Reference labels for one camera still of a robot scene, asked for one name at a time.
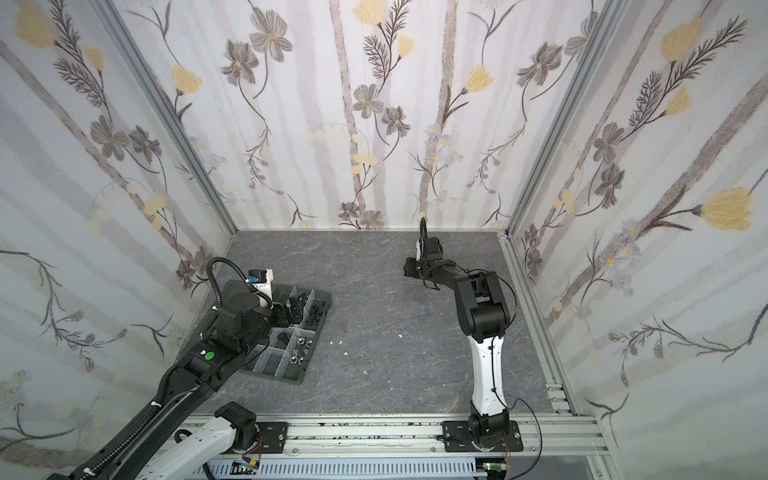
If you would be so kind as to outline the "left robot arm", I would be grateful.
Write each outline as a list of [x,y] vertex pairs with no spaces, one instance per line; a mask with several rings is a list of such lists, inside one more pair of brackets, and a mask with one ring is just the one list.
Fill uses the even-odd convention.
[[255,414],[230,402],[197,433],[160,451],[200,405],[268,351],[282,327],[303,326],[327,306],[312,290],[228,282],[216,292],[199,340],[166,371],[151,401],[69,478],[183,479],[220,453],[255,449],[263,438]]

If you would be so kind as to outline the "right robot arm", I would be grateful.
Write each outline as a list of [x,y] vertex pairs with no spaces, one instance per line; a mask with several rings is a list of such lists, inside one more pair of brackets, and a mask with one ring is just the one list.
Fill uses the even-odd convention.
[[511,430],[502,384],[502,348],[513,313],[502,279],[494,271],[466,269],[445,258],[440,240],[426,231],[420,232],[416,254],[405,260],[403,271],[406,277],[426,286],[453,292],[459,327],[468,339],[472,356],[470,441],[480,449],[493,448]]

